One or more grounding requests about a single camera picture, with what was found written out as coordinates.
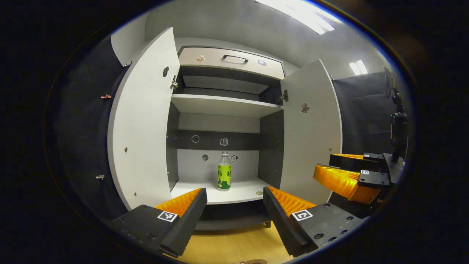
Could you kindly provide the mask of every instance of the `ceiling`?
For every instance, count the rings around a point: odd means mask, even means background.
[[[358,60],[363,60],[369,72],[389,66],[357,30],[322,18],[335,30],[317,35],[295,19],[254,0],[174,0],[149,12],[145,39],[151,40],[165,28],[173,27],[175,37],[234,42],[297,67],[319,58],[334,78],[352,76],[348,64]]]

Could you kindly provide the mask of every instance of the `plastic bottle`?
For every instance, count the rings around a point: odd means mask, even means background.
[[[228,159],[228,151],[221,152],[218,161],[218,189],[228,191],[231,188],[231,162]]]

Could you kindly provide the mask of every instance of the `drawer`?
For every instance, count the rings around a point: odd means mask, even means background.
[[[282,63],[242,51],[213,48],[185,47],[179,55],[181,66],[199,66],[238,70],[282,80]]]

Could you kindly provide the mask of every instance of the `wooden floor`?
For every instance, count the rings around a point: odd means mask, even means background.
[[[188,264],[232,264],[264,259],[280,264],[293,259],[285,250],[273,222],[226,231],[195,231],[177,260]]]

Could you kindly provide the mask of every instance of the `drawer handle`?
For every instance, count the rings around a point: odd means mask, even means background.
[[[244,62],[248,62],[249,60],[243,57],[238,57],[238,56],[233,56],[233,55],[223,55],[223,59],[226,59],[227,57],[235,57],[235,58],[240,58],[243,59]]]

